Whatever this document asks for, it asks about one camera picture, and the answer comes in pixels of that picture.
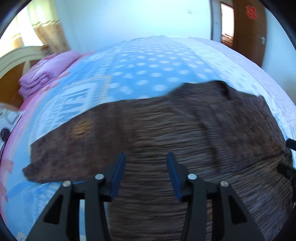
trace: bolt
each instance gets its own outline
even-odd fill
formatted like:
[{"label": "bolt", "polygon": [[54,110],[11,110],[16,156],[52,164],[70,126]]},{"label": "bolt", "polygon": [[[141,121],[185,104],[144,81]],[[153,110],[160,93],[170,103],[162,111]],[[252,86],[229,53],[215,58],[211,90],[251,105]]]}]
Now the bolt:
[{"label": "bolt", "polygon": [[104,174],[99,173],[99,174],[95,175],[94,178],[97,180],[102,180],[104,178]]},{"label": "bolt", "polygon": [[188,174],[188,179],[190,179],[190,180],[195,180],[195,179],[197,179],[197,175],[195,175],[194,173],[190,173],[190,174]]},{"label": "bolt", "polygon": [[64,187],[69,187],[71,185],[71,182],[70,181],[64,181],[63,182],[63,186]]},{"label": "bolt", "polygon": [[221,185],[222,187],[225,187],[225,188],[226,188],[226,187],[228,187],[229,184],[228,184],[227,181],[221,181],[221,182],[220,182],[220,185]]}]

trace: curtain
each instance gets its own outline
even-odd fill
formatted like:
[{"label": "curtain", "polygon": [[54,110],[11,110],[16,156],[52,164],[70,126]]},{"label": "curtain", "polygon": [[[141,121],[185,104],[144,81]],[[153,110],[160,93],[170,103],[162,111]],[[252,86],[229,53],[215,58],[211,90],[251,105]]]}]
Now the curtain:
[{"label": "curtain", "polygon": [[61,53],[70,50],[54,0],[32,0],[27,10],[37,36],[52,52]]},{"label": "curtain", "polygon": [[22,41],[16,16],[9,24],[0,39],[0,56],[3,56],[8,52],[23,46],[24,43]]}]

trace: striped pattern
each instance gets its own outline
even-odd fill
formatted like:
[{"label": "striped pattern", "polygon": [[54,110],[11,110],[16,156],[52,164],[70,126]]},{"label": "striped pattern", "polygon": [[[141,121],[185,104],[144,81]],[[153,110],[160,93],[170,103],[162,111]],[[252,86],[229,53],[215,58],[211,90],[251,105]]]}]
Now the striped pattern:
[{"label": "striped pattern", "polygon": [[[92,131],[72,138],[73,126],[84,120],[95,123]],[[109,210],[112,240],[180,239],[186,204],[173,193],[165,160],[170,151],[205,181],[228,180],[266,240],[291,211],[290,183],[276,171],[280,162],[291,164],[291,156],[275,119],[264,99],[221,81],[96,106],[33,143],[24,173],[38,182],[85,180],[120,151],[127,163]],[[206,240],[210,231],[208,202]]]}]

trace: pink blanket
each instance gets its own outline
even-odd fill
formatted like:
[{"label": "pink blanket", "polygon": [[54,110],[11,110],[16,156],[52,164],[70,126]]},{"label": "pink blanket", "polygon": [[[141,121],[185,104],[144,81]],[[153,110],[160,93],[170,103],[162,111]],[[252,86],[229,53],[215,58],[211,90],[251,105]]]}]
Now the pink blanket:
[{"label": "pink blanket", "polygon": [[21,88],[19,93],[25,98],[35,93],[64,72],[79,56],[80,54],[77,51],[68,51],[42,59],[36,64],[37,66],[33,66],[32,70],[29,70],[20,78]]}]

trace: brown wooden door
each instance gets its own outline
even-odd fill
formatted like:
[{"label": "brown wooden door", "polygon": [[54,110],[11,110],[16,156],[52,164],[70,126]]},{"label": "brown wooden door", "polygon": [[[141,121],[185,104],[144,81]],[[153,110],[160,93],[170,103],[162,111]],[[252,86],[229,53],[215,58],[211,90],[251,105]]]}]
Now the brown wooden door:
[{"label": "brown wooden door", "polygon": [[266,43],[265,7],[259,0],[233,0],[233,49],[261,67]]}]

